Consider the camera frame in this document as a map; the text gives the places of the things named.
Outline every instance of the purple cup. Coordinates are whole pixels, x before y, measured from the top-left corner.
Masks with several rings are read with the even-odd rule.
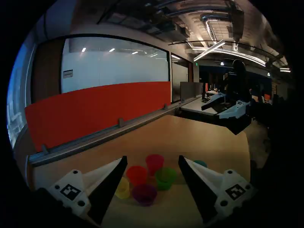
[[[142,206],[151,206],[157,196],[156,188],[148,184],[135,186],[132,190],[133,198]]]

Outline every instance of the table surface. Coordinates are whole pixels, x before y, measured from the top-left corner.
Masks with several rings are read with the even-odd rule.
[[[202,106],[204,104],[206,104],[206,103],[202,102],[202,98],[200,97],[188,104],[181,106],[181,109],[185,110],[185,111],[197,112],[197,113],[202,113],[202,114],[206,114],[206,115],[217,114],[217,111],[214,110],[213,108],[208,108],[208,109],[202,111]]]
[[[201,216],[178,166],[179,155],[203,160],[219,173],[234,169],[250,180],[244,132],[234,135],[225,127],[167,115],[82,153],[35,167],[34,185],[48,188],[72,169],[86,173],[123,155],[128,157],[127,168],[146,167],[149,154],[164,156],[164,166],[177,171],[176,182],[168,191],[158,191],[151,207],[141,207],[132,198],[120,200],[113,196],[102,227],[201,227]]]

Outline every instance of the red panel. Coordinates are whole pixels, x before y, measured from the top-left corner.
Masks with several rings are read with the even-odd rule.
[[[105,85],[56,95],[25,108],[37,151],[78,139],[170,104],[170,82]]]
[[[264,94],[264,98],[265,98],[265,100],[270,100],[270,95]]]

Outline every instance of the ceiling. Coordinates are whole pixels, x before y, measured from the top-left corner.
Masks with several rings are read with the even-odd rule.
[[[202,51],[190,46],[207,48],[225,40],[222,49],[260,58],[267,63],[268,71],[279,72],[280,67],[288,66],[283,46],[268,21],[248,0],[79,0],[78,5],[74,25],[83,20],[110,22],[143,31],[168,44],[189,41],[186,52],[193,57]],[[212,53],[206,58],[235,57]]]

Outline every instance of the window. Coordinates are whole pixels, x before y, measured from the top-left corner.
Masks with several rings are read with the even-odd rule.
[[[8,85],[6,120],[9,139],[14,147],[16,139],[26,124],[24,108],[30,104],[30,63],[35,48],[34,36],[30,33],[16,57]]]
[[[62,55],[62,93],[111,84],[168,81],[167,53],[114,38],[66,39]]]
[[[189,61],[171,54],[172,61],[172,102],[181,98],[181,82],[189,81]]]

